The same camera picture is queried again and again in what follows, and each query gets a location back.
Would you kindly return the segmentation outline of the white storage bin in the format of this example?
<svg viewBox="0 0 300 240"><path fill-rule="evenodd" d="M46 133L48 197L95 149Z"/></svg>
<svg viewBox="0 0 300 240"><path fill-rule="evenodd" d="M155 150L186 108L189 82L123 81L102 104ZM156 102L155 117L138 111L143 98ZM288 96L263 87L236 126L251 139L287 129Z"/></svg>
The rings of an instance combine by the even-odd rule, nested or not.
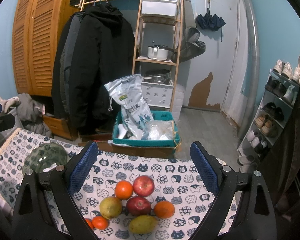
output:
<svg viewBox="0 0 300 240"><path fill-rule="evenodd" d="M175 18L178 1L176 0L142 0L141 14L143 16L159 16Z"/></svg>

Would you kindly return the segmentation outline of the green yellow mango front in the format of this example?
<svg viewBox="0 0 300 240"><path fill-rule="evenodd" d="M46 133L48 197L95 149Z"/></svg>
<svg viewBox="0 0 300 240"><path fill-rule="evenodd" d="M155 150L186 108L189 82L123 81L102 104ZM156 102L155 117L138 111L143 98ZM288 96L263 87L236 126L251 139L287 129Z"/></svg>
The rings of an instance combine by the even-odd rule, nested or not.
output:
<svg viewBox="0 0 300 240"><path fill-rule="evenodd" d="M131 220L129 230L132 233L150 233L157 226L158 220L150 215L141 215Z"/></svg>

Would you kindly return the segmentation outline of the black hanging coat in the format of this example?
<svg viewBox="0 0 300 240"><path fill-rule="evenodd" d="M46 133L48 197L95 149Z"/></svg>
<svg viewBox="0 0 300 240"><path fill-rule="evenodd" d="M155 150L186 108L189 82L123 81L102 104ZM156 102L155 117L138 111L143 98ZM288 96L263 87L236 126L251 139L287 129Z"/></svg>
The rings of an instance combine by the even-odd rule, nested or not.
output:
<svg viewBox="0 0 300 240"><path fill-rule="evenodd" d="M57 46L51 96L54 115L69 117L81 136L112 130L120 106L105 85L132 72L135 37L112 4L73 14Z"/></svg>

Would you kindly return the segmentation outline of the wooden shelf rack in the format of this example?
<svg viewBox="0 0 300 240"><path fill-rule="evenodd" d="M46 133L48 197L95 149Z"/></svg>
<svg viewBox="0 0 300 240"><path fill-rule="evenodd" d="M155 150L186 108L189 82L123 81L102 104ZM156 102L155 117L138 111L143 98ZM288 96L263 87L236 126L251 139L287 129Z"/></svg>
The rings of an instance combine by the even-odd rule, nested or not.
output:
<svg viewBox="0 0 300 240"><path fill-rule="evenodd" d="M184 32L184 0L140 0L133 74L151 109L172 111Z"/></svg>

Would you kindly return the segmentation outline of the cardboard box under teal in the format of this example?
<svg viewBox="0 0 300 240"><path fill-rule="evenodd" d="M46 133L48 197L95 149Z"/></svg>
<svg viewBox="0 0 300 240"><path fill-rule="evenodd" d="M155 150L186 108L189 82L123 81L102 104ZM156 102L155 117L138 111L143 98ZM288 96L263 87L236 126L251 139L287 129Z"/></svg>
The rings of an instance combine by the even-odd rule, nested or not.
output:
<svg viewBox="0 0 300 240"><path fill-rule="evenodd" d="M170 147L132 147L110 144L107 141L97 141L98 149L104 152L133 155L146 158L175 159L175 148Z"/></svg>

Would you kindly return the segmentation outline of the orange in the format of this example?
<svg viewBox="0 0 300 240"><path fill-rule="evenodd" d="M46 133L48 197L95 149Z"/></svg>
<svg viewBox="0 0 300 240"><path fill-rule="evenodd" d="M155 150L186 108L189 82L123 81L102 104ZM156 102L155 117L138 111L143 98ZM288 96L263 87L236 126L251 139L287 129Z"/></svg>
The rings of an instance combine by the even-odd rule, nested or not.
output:
<svg viewBox="0 0 300 240"><path fill-rule="evenodd" d="M153 211L158 218L170 218L175 213L175 207L171 202L163 200L155 205Z"/></svg>
<svg viewBox="0 0 300 240"><path fill-rule="evenodd" d="M119 181L114 190L115 196L121 200L128 200L133 194L133 185L126 181Z"/></svg>

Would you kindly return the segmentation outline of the grey hanging bag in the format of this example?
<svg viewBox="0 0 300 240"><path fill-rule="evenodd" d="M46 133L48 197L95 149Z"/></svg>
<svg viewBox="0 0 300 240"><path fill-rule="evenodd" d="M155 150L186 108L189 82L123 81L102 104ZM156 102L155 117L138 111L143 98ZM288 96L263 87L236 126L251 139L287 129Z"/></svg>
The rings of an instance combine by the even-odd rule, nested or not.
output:
<svg viewBox="0 0 300 240"><path fill-rule="evenodd" d="M200 56L206 51L206 44L198 41L200 31L194 27L187 27L180 45L179 62L185 62Z"/></svg>

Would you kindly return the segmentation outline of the white patterned drawer box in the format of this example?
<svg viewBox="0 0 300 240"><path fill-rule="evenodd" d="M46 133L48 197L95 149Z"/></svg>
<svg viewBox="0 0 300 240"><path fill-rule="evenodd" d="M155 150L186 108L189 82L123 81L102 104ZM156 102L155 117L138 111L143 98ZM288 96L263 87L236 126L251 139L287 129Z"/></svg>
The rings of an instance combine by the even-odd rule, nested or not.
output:
<svg viewBox="0 0 300 240"><path fill-rule="evenodd" d="M141 83L143 98L149 106L170 108L174 84L170 80L168 84L164 83Z"/></svg>

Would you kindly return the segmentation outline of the cat pattern tablecloth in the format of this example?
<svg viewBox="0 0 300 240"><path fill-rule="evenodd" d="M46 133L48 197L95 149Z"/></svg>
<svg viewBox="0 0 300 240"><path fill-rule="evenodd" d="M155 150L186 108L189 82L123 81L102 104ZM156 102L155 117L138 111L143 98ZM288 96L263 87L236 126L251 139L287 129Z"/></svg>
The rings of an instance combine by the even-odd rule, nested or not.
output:
<svg viewBox="0 0 300 240"><path fill-rule="evenodd" d="M49 171L79 146L17 129L0 146L0 195L14 207L27 169ZM214 201L189 160L96 152L73 199L100 239L189 239Z"/></svg>

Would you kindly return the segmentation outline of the green glass bowl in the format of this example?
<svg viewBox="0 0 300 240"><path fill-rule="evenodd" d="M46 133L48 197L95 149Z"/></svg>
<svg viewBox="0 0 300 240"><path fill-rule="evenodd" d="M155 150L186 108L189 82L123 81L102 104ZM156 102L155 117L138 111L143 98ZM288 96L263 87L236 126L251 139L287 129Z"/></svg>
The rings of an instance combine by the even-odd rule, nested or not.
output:
<svg viewBox="0 0 300 240"><path fill-rule="evenodd" d="M22 168L22 174L27 170L33 170L36 173L49 172L58 165L66 165L68 154L63 146L50 142L43 143L34 148L25 158Z"/></svg>

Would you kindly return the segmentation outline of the wooden drawer box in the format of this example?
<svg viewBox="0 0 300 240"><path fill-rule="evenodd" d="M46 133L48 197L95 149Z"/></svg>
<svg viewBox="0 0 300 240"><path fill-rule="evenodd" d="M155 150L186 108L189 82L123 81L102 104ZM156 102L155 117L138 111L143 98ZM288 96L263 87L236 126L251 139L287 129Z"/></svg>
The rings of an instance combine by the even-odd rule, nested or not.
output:
<svg viewBox="0 0 300 240"><path fill-rule="evenodd" d="M56 119L54 117L44 115L43 122L47 124L54 135L64 139L72 140L70 129L66 120Z"/></svg>

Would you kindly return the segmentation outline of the white door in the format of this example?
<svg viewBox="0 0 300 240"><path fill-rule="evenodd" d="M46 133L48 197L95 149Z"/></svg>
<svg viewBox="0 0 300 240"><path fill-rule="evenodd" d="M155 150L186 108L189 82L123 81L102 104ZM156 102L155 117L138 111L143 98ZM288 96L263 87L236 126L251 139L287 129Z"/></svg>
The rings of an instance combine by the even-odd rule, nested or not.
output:
<svg viewBox="0 0 300 240"><path fill-rule="evenodd" d="M197 27L206 51L190 61L183 106L218 112L229 88L236 55L238 0L196 0L196 17L208 10L221 17L225 26L216 31Z"/></svg>

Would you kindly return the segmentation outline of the steel steamer pot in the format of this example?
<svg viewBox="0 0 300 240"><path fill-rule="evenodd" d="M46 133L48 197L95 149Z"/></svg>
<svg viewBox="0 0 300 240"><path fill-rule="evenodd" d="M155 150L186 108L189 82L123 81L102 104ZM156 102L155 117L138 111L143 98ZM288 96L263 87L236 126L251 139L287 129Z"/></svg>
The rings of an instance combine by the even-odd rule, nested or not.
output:
<svg viewBox="0 0 300 240"><path fill-rule="evenodd" d="M151 83L168 84L171 78L171 71L168 69L155 69L146 72L143 80Z"/></svg>

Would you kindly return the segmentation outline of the red apple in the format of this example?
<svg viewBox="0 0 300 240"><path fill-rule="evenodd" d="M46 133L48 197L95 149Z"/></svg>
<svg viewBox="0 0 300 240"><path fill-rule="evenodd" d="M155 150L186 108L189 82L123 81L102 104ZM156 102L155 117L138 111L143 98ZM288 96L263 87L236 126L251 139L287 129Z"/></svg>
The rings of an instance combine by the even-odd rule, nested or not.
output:
<svg viewBox="0 0 300 240"><path fill-rule="evenodd" d="M147 215L151 211L151 203L146 198L136 196L127 201L126 208L133 216Z"/></svg>
<svg viewBox="0 0 300 240"><path fill-rule="evenodd" d="M154 182L149 176L139 176L134 180L133 190L138 196L148 197L154 189Z"/></svg>

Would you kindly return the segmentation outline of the white cooking pot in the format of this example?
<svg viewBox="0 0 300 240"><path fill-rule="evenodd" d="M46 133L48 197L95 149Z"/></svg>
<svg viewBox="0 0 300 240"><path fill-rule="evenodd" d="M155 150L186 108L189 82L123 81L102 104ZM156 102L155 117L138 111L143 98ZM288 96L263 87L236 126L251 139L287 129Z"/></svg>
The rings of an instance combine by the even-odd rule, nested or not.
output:
<svg viewBox="0 0 300 240"><path fill-rule="evenodd" d="M162 45L148 46L147 57L151 60L165 61L168 59L169 48Z"/></svg>

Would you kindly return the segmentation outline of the clear plastic bag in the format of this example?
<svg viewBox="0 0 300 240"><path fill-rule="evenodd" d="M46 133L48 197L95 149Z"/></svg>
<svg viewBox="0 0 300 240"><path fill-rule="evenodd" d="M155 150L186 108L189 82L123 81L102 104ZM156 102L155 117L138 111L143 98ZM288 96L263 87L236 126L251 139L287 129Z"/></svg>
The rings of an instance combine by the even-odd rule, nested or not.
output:
<svg viewBox="0 0 300 240"><path fill-rule="evenodd" d="M173 120L153 120L146 124L142 132L142 140L162 141L174 140L177 134Z"/></svg>

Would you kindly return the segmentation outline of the white rice bag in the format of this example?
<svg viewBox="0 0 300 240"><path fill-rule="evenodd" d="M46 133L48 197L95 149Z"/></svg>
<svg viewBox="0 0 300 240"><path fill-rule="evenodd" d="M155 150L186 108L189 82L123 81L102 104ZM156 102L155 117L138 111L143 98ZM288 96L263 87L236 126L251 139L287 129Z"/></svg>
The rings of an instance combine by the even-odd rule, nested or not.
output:
<svg viewBox="0 0 300 240"><path fill-rule="evenodd" d="M109 96L121 106L123 125L136 139L142 139L146 124L153 115L142 93L141 74L125 76L105 84Z"/></svg>

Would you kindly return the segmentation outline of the shoe rack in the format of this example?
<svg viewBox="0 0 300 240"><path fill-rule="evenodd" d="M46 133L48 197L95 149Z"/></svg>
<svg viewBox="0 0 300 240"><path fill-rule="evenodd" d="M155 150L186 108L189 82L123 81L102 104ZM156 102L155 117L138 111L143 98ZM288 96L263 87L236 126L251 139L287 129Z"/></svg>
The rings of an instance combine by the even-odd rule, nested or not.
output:
<svg viewBox="0 0 300 240"><path fill-rule="evenodd" d="M237 151L239 172L256 170L282 133L299 91L300 73L290 63L277 60L270 70L264 94Z"/></svg>

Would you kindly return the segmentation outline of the dark blue umbrella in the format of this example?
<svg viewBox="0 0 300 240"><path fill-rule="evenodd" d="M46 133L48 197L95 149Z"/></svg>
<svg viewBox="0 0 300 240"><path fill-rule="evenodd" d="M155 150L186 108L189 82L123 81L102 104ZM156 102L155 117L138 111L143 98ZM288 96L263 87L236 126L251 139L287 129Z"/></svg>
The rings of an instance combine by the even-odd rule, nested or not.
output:
<svg viewBox="0 0 300 240"><path fill-rule="evenodd" d="M203 30L211 31L221 31L221 41L223 40L223 27L226 25L226 22L222 17L217 16L216 14L211 15L210 13L211 1L207 0L207 9L206 14L202 14L196 17L196 25L198 25Z"/></svg>

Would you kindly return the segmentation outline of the pile of grey clothes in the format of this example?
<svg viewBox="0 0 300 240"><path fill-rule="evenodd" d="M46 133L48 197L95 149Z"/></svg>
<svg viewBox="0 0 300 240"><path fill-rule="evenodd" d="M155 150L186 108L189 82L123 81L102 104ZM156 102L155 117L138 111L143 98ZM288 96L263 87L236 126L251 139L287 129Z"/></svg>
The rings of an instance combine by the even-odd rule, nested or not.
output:
<svg viewBox="0 0 300 240"><path fill-rule="evenodd" d="M22 93L10 99L0 97L0 116L12 114L15 116L15 126L31 132L52 137L51 129L43 121L43 104L33 100L29 94Z"/></svg>

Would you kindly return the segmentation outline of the grey metal pipe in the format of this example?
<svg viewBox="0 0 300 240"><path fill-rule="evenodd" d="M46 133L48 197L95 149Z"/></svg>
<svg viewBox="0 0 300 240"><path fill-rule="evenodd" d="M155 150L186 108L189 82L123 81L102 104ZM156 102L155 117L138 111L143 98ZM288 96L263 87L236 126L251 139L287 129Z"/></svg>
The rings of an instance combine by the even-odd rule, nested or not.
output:
<svg viewBox="0 0 300 240"><path fill-rule="evenodd" d="M243 0L245 6L245 13L247 18L248 42L249 42L249 55L248 67L250 67L249 79L246 79L248 85L247 103L244 109L243 120L238 132L238 138L243 140L246 132L248 131L249 124L253 117L254 105L257 96L258 81L260 75L260 45L258 39L258 28L256 16L252 0Z"/></svg>

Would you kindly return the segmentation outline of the wooden louvered wardrobe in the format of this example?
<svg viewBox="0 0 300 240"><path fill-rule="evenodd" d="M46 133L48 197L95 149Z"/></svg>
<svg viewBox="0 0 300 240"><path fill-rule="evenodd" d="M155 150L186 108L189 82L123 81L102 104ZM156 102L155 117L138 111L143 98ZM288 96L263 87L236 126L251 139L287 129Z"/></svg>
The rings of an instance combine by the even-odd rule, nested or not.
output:
<svg viewBox="0 0 300 240"><path fill-rule="evenodd" d="M12 31L18 93L51 95L58 42L67 20L77 11L70 0L18 0Z"/></svg>

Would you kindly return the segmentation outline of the small tangerine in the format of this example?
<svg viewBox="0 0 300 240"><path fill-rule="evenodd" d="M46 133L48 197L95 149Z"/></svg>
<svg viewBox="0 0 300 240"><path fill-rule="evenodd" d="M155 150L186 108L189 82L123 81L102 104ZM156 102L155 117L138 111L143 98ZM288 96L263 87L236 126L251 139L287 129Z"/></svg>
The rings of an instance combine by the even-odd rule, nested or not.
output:
<svg viewBox="0 0 300 240"><path fill-rule="evenodd" d="M92 224L98 230L105 230L109 226L109 221L102 216L96 216L92 219Z"/></svg>
<svg viewBox="0 0 300 240"><path fill-rule="evenodd" d="M86 218L85 221L90 226L90 228L93 230L94 229L94 225L92 223L92 220Z"/></svg>

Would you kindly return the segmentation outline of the green yellow mango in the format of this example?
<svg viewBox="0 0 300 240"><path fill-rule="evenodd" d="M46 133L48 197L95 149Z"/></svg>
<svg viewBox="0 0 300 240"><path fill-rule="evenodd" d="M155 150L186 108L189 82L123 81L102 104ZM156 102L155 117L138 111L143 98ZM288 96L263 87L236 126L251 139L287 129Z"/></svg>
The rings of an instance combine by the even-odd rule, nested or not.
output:
<svg viewBox="0 0 300 240"><path fill-rule="evenodd" d="M132 233L150 233L157 226L158 220L150 215L141 215L131 220L129 230Z"/></svg>
<svg viewBox="0 0 300 240"><path fill-rule="evenodd" d="M121 200L117 197L107 197L100 203L100 213L105 219L112 219L122 212Z"/></svg>

